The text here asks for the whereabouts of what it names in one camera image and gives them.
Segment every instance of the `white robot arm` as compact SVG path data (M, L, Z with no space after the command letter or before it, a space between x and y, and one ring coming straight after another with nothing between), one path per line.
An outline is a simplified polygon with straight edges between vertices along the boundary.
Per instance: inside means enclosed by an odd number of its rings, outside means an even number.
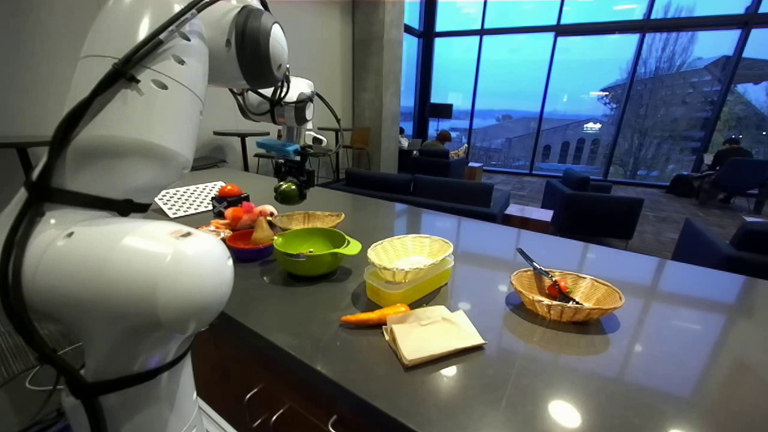
M187 347L224 308L234 260L215 234L138 214L190 169L210 83L281 89L289 71L264 0L110 0L97 16L72 108L0 215L4 308L66 377L76 432L204 430ZM84 367L38 317L82 341Z

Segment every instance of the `gray countertop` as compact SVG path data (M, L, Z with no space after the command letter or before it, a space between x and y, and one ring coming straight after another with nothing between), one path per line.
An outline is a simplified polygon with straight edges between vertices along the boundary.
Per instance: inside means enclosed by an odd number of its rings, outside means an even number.
M226 167L186 176L206 180L241 181L252 202L272 203L274 176ZM323 187L280 209L346 211L341 229L362 252L323 280L296 280L272 260L239 263L226 313L413 430L703 432L768 422L768 280ZM398 232L456 245L454 275L431 302L466 308L482 350L406 370L380 328L340 324L371 306L367 245ZM526 266L514 246L613 280L628 305L595 324L533 317L509 294L511 270Z

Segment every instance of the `carrot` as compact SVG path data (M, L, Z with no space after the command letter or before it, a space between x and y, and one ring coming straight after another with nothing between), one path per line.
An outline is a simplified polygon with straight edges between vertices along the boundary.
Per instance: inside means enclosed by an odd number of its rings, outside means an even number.
M410 306L406 302L397 302L397 305L371 308L371 311L344 313L341 322L348 325L384 325L386 318L402 317L408 311Z

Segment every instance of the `tomato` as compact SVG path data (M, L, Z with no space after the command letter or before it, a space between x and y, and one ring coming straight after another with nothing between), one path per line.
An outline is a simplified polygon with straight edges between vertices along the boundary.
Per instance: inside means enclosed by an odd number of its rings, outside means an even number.
M226 198L242 197L242 188L235 181L224 181L218 187L218 197L226 197Z

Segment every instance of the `green bowl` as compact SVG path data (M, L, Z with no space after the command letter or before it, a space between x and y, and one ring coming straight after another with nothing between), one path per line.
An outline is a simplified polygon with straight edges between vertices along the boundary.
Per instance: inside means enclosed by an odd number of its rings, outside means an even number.
M296 275L324 275L354 256L362 245L336 228L296 228L274 234L277 260Z

